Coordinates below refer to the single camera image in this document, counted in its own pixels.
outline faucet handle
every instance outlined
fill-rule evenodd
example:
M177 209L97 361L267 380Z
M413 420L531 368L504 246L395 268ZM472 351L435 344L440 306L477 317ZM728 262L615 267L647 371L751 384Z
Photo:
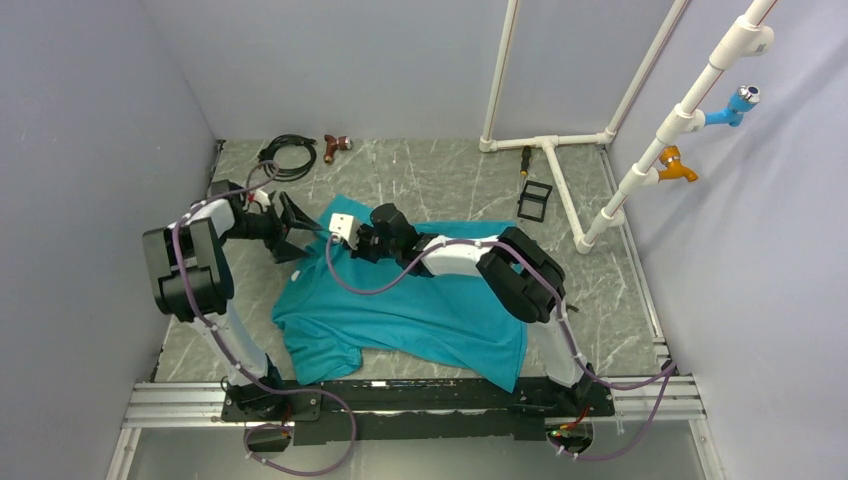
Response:
M660 154L660 163L665 166L665 170L659 172L660 180L685 178L692 183L698 179L698 174L680 161L680 149L677 145L669 145L663 149Z

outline black cable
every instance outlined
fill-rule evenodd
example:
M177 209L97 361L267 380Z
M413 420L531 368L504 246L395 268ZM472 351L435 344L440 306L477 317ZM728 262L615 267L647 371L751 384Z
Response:
M280 135L279 137L271 140L271 143L268 144L267 147L263 148L259 151L259 155L257 156L259 162L268 162L269 160L274 159L274 155L276 155L277 150L286 147L286 146L295 146L295 147L305 147L309 150L309 161L304 163L303 165L295 168L279 168L277 169L277 174L274 175L274 169L271 168L271 165L266 163L262 165L262 171L265 172L265 175L268 177L274 178L277 182L293 182L295 180L300 180L305 177L309 170L312 169L312 166L315 165L315 160L318 158L318 154L315 152L315 140L311 138L302 137L300 135Z

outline purple cable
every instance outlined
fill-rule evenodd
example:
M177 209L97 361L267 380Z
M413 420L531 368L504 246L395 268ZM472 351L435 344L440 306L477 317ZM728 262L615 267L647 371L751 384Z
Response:
M251 176L253 175L253 173L256 170L258 170L259 168L261 168L264 165L270 165L272 170L273 170L273 173L268 176L267 180L260 182L259 184L251 187L250 186ZM264 391L266 391L270 394L273 394L273 395L295 395L295 394L300 394L300 393L325 395L325 396L333 399L339 405L341 405L341 407L344 409L344 411L348 414L348 417L350 418L351 432L350 432L350 443L348 444L347 450L345 450L345 452L341 456L341 458L339 458L339 460L336 461L334 464L330 465L327 468L317 470L317 471L314 471L314 472L303 472L303 471L300 471L300 470L292 470L292 469L283 467L282 465L276 464L274 462L268 461L265 458L260 457L259 455L257 455L256 453L254 453L253 451L250 450L250 447L248 445L248 440L250 439L250 436L253 433L255 433L256 431L269 430L271 428L276 428L276 429L288 431L288 427L277 426L277 425L266 423L266 424L259 425L257 427L251 428L250 430L247 431L247 433L244 436L245 451L247 451L248 456L250 456L254 460L258 461L259 463L266 465L268 467L271 467L271 468L278 470L280 472L288 473L289 475L297 475L297 476L301 476L301 477L317 477L319 475L324 475L325 473L329 473L329 472L337 469L339 466L341 466L342 463L344 463L345 460L348 459L348 457L350 457L350 454L353 452L353 444L356 441L356 417L353 416L353 411L350 409L350 406L348 406L348 404L345 403L344 400L342 400L338 395L335 395L331 392L327 392L325 390L319 390L319 389L315 389L315 388L299 388L299 389L294 389L294 390L278 390L276 388L271 388L271 387L263 384L262 382L259 381L258 378L256 378L255 375L248 372L244 367L242 367L241 364L238 362L238 360L233 356L232 352L229 351L226 344L221 340L218 333L215 332L214 330L212 330L212 328L211 328L212 325L213 325L212 322L208 318L206 318L206 316L204 316L203 313L200 311L200 307L197 305L197 299L194 296L194 290L191 288L191 283L189 283L189 281L188 281L188 272L187 272L186 265L185 265L185 259L183 258L182 248L180 247L180 236L179 236L180 228L182 228L182 226L187 221L191 220L191 217L194 216L194 214L196 214L198 210L200 210L201 208L203 208L207 204L214 202L215 200L220 200L222 198L230 197L230 196L233 196L233 195L241 195L243 193L247 193L247 192L250 192L252 190L256 190L257 188L268 185L269 183L271 183L271 181L273 181L274 176L276 175L277 171L279 171L279 167L277 166L276 163L274 163L273 160L269 160L267 162L259 162L256 166L254 166L250 170L250 173L248 173L247 182L246 182L248 186L246 186L245 188L241 188L241 189L238 189L238 190L231 190L229 192L214 195L210 198L207 198L206 200L204 200L202 202L199 202L199 203L192 205L192 207L189 209L189 213L180 217L180 219L177 220L176 224L174 225L174 228L171 230L171 242L174 244L174 256L176 257L176 260L177 260L177 268L179 269L180 275L182 276L183 286L185 287L185 291L186 291L186 299L188 299L188 303L191 306L192 312L198 318L198 320L200 320L204 325L209 327L209 332L212 334L212 338L215 340L215 343L218 345L218 348L221 349L221 352L224 354L224 357L227 358L227 361L230 362L230 364L234 368L236 368L236 370L238 370L239 373L244 375L245 378L247 378L248 380L253 382L256 386L258 386L262 390L264 390Z
M412 268L415 267L415 265L417 265L425 256L435 252L436 250L438 250L440 248L447 247L449 245L457 245L457 244L460 244L460 245L479 245L479 246L483 246L483 247L498 247L498 248L503 249L504 251L509 253L512 256L512 258L515 259L515 261L520 263L521 266L524 267L525 270L530 272L530 275L533 276L533 278L537 282L539 282L539 284L541 284L542 287L544 287L545 290L547 290L548 293L550 293L554 297L554 299L556 300L557 322L559 323L560 330L562 330L563 335L565 335L565 339L568 342L568 347L569 347L569 349L571 349L571 353L574 355L575 363L577 363L577 365L580 367L580 369L583 370L583 373L588 375L589 378L591 378L596 383L598 383L598 384L600 384L604 387L607 387L611 390L635 390L637 388L644 387L645 385L649 385L651 383L654 383L655 381L659 380L660 378L663 379L662 386L660 387L660 392L657 395L657 401L654 404L654 408L651 410L651 413L648 415L647 421L645 422L644 425L642 425L642 428L639 430L639 433L636 435L636 437L634 437L633 440L631 440L631 442L626 447L619 450L618 452L614 452L614 453L610 453L610 454L606 454L606 455L598 455L598 456L591 456L591 457L581 457L581 456L578 455L578 456L575 456L574 458L578 459L578 460L585 460L585 461L602 461L602 460L612 460L614 458L618 458L621 455L624 455L625 453L629 452L637 443L639 443L642 440L642 437L644 437L645 434L648 432L648 428L650 427L651 423L653 423L654 417L656 416L657 411L660 408L660 402L662 402L663 395L665 394L665 387L668 385L668 382L671 379L671 373L677 367L677 363L672 362L668 367L666 367L659 374L657 374L657 375L655 375L655 376L653 376L653 377L651 377L651 378L649 378L645 381L634 383L632 385L615 385L615 384L607 382L607 381L603 380L602 378L598 377L597 375L595 375L594 372L589 370L589 368L583 362L579 361L578 358L577 358L577 353L578 353L577 342L574 340L574 337L571 335L570 329L568 329L567 326L566 326L566 322L568 320L565 320L562 317L562 297L560 297L560 295L556 291L556 289L550 283L548 283L547 280L545 280L545 277L543 277L535 268L533 268L532 265L527 263L527 260L525 260L524 257L522 257L521 254L519 254L511 246L507 245L506 243L498 242L498 241L479 242L479 241L476 241L476 240L468 240L468 239L462 239L462 238L454 238L454 239L451 239L451 240L447 240L443 243L438 243L436 245L433 245L431 247L426 248L423 252L421 252L420 255L415 257L415 259L412 260L412 262L410 262L410 264L400 273L400 275L397 276L397 278L395 278L394 280L389 282L388 285L381 287L381 288L374 289L374 290L360 290L358 288L354 288L354 287L348 285L347 283L345 283L345 281L342 280L342 278L339 276L338 272L336 272L336 269L333 267L333 262L331 261L330 253L331 253L331 247L333 246L333 238L335 238L335 237L337 237L337 235L332 234L327 239L327 246L325 248L325 254L326 254L326 257L327 257L327 268L330 271L330 275L333 276L333 278L336 280L336 282L339 285L342 286L342 288L344 288L345 290L347 290L349 292L353 292L353 293L356 293L356 294L359 294L359 295L376 295L378 293L385 292L386 290L397 285L403 279L403 277L405 277L412 270Z

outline purple hose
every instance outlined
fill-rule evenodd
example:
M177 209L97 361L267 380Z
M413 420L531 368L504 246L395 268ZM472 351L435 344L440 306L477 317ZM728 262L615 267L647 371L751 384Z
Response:
M594 372L589 370L589 368L586 366L586 364L579 361L578 358L577 358L577 353L578 353L577 342L574 340L574 337L571 335L571 330L567 328L566 322L568 320L564 319L563 316L562 316L562 297L560 297L559 293L556 291L556 289L550 283L548 283L547 280L545 280L545 277L543 277L535 268L533 268L529 263L527 263L527 260L525 260L524 257L522 257L521 254L519 254L511 246L507 245L506 243L498 242L498 241L478 242L476 240L468 240L468 239L461 239L461 238L451 239L451 240L448 240L444 243L439 243L439 244L433 245L433 246L425 249L423 252L421 252L420 255L415 257L415 259L400 273L400 275L397 276L397 278L392 280L388 285L381 287L381 288L377 288L375 290L360 290L358 288L354 288L354 287L348 285L347 283L345 283L345 281L342 280L341 277L339 277L338 272L336 272L336 269L333 267L333 262L331 261L330 254L331 254L331 247L333 246L333 238L334 237L336 237L335 234L330 235L330 238L327 239L327 246L325 248L325 253L326 253L326 257L327 257L327 268L330 270L330 275L333 276L333 278L336 280L336 282L339 285L342 286L342 288L344 288L345 290L348 290L350 292L357 293L359 295L376 295L378 293L385 292L386 290L394 287L425 256L429 255L430 253L432 253L432 252L434 252L434 251L436 251L436 250L438 250L442 247L447 247L449 245L459 244L459 245L479 245L479 246L483 246L483 247L498 247L498 248L503 249L504 251L509 253L512 256L512 258L515 259L515 261L520 263L521 266L524 267L525 270L530 272L530 275L532 275L533 278L536 279L536 281L539 282L539 284L541 284L542 287L544 287L545 290L547 290L548 293L550 293L554 297L554 299L556 300L557 322L559 323L560 329L562 330L563 335L565 335L565 339L568 342L568 347L571 350L571 353L574 355L575 363L577 363L577 365L580 367L580 369L583 370L583 373L588 375L589 378L591 378L596 383L598 383L598 384L600 384L604 387L607 387L611 390L635 390L637 388L644 387L645 385L649 385L649 384L659 380L660 378L663 379L662 387L660 387L659 395L657 395L657 401L656 401L656 403L654 403L654 408L651 410L651 413L648 415L647 421L645 422L644 425L642 425L642 428L639 429L639 433L633 438L633 440L630 441L630 443L626 447L624 447L623 449L621 449L617 452L606 454L606 455L589 456L589 457L581 457L581 456L578 455L578 456L575 456L574 458L577 459L577 460L585 460L585 461L590 461L590 462L591 461L612 460L614 458L618 458L621 455L624 455L625 453L629 452L637 443L639 443L642 440L642 437L644 437L645 434L648 432L648 428L651 426L651 423L654 421L654 416L656 416L657 411L660 408L660 402L662 402L663 395L665 394L665 387L668 385L668 381L671 379L671 373L674 371L675 367L677 367L677 363L672 362L668 367L666 367L659 374L657 374L657 375L655 375L655 376L653 376L653 377L651 377L651 378L649 378L645 381L634 383L632 385L615 385L615 384L607 382L607 381L603 380L602 378L598 377L597 375L595 375Z
M273 170L273 173L268 176L267 180L260 182L259 184L251 187L250 186L251 176L253 175L253 173L256 170L261 168L263 165L270 165L272 170ZM341 407L345 410L345 412L347 412L348 417L350 417L350 426L351 426L350 443L348 444L347 450L345 450L345 452L341 456L341 458L339 458L338 461L336 461L334 464L330 465L327 468L317 470L317 471L314 471L314 472L303 472L303 471L292 470L292 469L283 467L282 465L278 465L274 462L268 461L267 459L260 457L259 455L253 453L250 450L250 447L248 445L248 440L249 440L250 436L253 433L255 433L256 431L258 431L258 430L268 430L268 429L271 429L271 428L280 428L280 429L283 429L283 430L287 430L287 427L285 427L285 426L280 427L280 426L275 426L275 425L272 425L272 424L263 424L263 425L259 425L258 427L254 427L254 428L251 428L250 430L248 430L247 434L244 437L245 451L247 451L248 455L251 458L262 463L263 465L269 466L269 467L271 467L275 470L279 470L283 473L288 473L289 475L297 475L297 476L301 476L301 477L317 477L319 475L324 475L325 473L329 473L329 472L337 469L339 466L341 466L342 463L344 463L345 460L348 459L348 457L350 457L350 454L353 452L353 444L356 441L356 418L353 416L353 411L350 409L350 406L348 406L348 404L345 403L344 400L342 400L338 395L335 395L333 393L330 393L330 392L327 392L327 391L324 391L324 390L314 389L314 388L299 388L299 389L295 389L295 390L278 390L276 388L271 388L271 387L263 384L262 382L259 381L258 378L256 378L255 375L253 375L252 373L250 373L246 369L244 369L244 367L242 367L241 364L238 362L238 360L233 356L232 352L230 352L229 349L227 349L226 344L224 344L224 342L221 341L221 338L218 336L218 334L214 330L211 329L212 322L208 318L206 318L206 316L204 316L203 313L200 311L200 307L197 305L197 299L194 296L194 290L191 288L191 284L188 281L188 272L186 270L185 259L183 258L182 248L180 247L180 236L179 236L180 228L183 225L185 225L185 223L187 221L189 221L191 219L191 217L195 213L197 213L198 210L203 208L205 205L207 205L211 202L214 202L215 200L220 200L222 198L230 197L230 196L233 196L233 195L241 195L243 193L247 193L247 192L250 192L252 190L256 190L257 188L268 185L274 179L274 176L276 175L277 171L279 171L279 167L273 161L259 162L256 166L254 166L250 170L250 173L248 173L247 182L246 182L247 186L245 188L238 189L238 190L231 190L231 191L226 192L226 193L214 195L214 196L207 198L206 200L204 200L200 203L196 203L196 204L192 205L192 207L189 209L189 213L180 217L180 219L177 220L176 225L174 225L174 228L171 230L171 241L174 244L174 256L176 257L176 260L177 260L177 268L180 271L180 276L182 276L183 286L185 287L185 291L186 291L186 298L188 299L188 303L191 306L192 312L198 318L198 320L200 320L207 327L210 327L209 332L212 334L212 338L215 340L215 343L218 345L218 348L221 349L221 352L224 354L224 357L227 358L227 361L230 362L230 364L233 367L235 367L236 370L238 370L239 373L241 373L248 380L250 380L251 382L256 384L256 386L258 386L259 388L261 388L262 390L264 390L264 391L266 391L270 394L273 394L273 395L295 395L295 394L299 394L299 393L309 393L309 394L325 395L325 396L333 399L339 405L341 405Z

